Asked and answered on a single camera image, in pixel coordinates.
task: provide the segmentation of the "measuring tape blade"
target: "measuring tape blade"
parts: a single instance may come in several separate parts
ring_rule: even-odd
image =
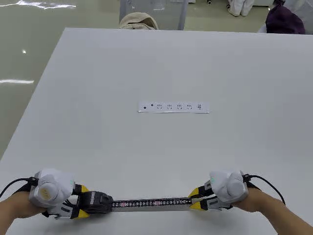
[[[113,212],[186,211],[192,204],[189,197],[113,201]]]

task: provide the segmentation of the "forearm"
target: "forearm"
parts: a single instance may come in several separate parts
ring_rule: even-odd
[[[7,200],[0,202],[0,235],[4,235],[14,221],[12,208]]]
[[[313,227],[292,213],[281,201],[264,194],[260,212],[279,235],[312,235]]]

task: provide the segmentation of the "wrist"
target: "wrist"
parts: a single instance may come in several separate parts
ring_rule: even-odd
[[[273,198],[272,196],[269,196],[266,193],[262,193],[262,196],[259,202],[258,212],[264,214],[268,211],[269,208],[274,207],[277,204],[283,205],[283,203],[280,200]]]

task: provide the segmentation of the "black cable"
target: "black cable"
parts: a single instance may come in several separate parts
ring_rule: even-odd
[[[18,182],[18,181],[27,181],[28,183],[30,183],[31,185],[36,185],[38,183],[38,179],[34,178],[34,177],[29,177],[29,178],[19,178],[16,180],[13,180],[11,183],[9,183],[4,190],[0,193],[0,198],[2,197],[2,195],[4,194],[4,192],[14,183]]]
[[[271,187],[278,193],[278,195],[279,195],[280,198],[282,199],[282,202],[283,202],[284,204],[286,204],[283,195],[282,195],[282,194],[277,190],[277,188],[275,188],[274,185],[272,185],[268,180],[266,180],[266,179],[264,179],[263,177],[258,176],[258,175],[249,175],[249,178],[250,178],[250,179],[251,179],[251,178],[258,178],[258,179],[261,179],[261,180],[265,181],[266,183],[268,183],[269,186],[271,186]]]

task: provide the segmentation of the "yellow device part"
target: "yellow device part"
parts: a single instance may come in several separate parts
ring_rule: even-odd
[[[205,211],[204,209],[201,208],[200,202],[196,202],[196,203],[192,204],[189,208],[195,209],[195,210],[200,210],[200,211]]]
[[[188,197],[192,197],[192,196],[195,196],[195,195],[199,195],[199,189],[198,188],[195,188],[190,194]]]
[[[82,219],[82,218],[88,218],[89,214],[84,212],[83,210],[79,210],[79,214],[75,219]]]
[[[89,191],[88,188],[82,185],[82,192],[88,192],[88,191]]]

